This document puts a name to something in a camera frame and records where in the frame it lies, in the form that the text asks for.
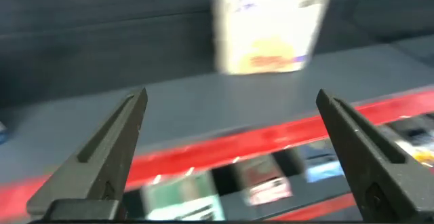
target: gray shelf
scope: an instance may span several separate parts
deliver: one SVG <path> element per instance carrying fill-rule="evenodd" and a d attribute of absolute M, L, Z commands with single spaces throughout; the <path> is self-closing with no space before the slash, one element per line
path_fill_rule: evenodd
<path fill-rule="evenodd" d="M 320 88 L 356 102 L 433 81 L 431 67 L 389 45 L 375 45 L 316 55 L 305 70 L 295 73 L 211 73 L 152 83 L 146 86 L 149 103 L 136 153 L 298 119 L 315 112 Z M 0 183 L 52 172 L 131 89 L 0 110 L 12 133 L 0 145 Z"/>

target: cardboard box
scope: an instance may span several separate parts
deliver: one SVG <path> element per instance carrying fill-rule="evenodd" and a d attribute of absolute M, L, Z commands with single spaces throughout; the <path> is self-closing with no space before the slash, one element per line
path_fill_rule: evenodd
<path fill-rule="evenodd" d="M 330 0 L 214 0 L 218 69 L 288 72 L 309 61 Z"/>

